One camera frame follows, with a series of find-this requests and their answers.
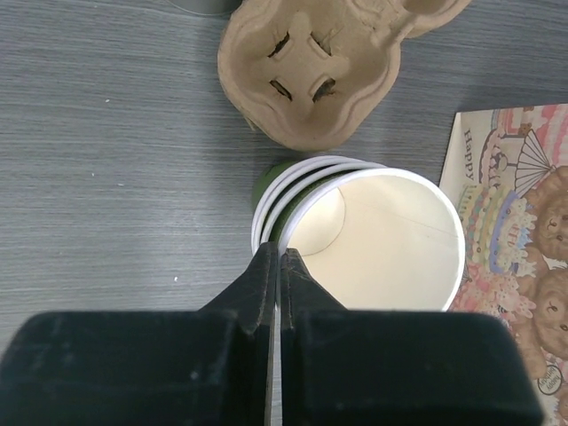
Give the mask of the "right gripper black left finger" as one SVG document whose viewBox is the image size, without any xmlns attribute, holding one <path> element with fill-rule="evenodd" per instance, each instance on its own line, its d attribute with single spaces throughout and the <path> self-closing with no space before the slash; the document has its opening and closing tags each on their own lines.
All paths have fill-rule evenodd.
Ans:
<svg viewBox="0 0 568 426">
<path fill-rule="evenodd" d="M 1 359 L 4 425 L 267 425 L 279 254 L 196 311 L 42 312 Z"/>
</svg>

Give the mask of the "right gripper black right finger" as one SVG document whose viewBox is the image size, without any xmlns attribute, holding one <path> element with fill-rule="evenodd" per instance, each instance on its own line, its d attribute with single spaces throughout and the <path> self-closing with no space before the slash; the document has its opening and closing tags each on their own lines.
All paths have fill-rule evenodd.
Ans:
<svg viewBox="0 0 568 426">
<path fill-rule="evenodd" d="M 509 331 L 467 312 L 354 311 L 280 260 L 286 425 L 540 425 Z"/>
</svg>

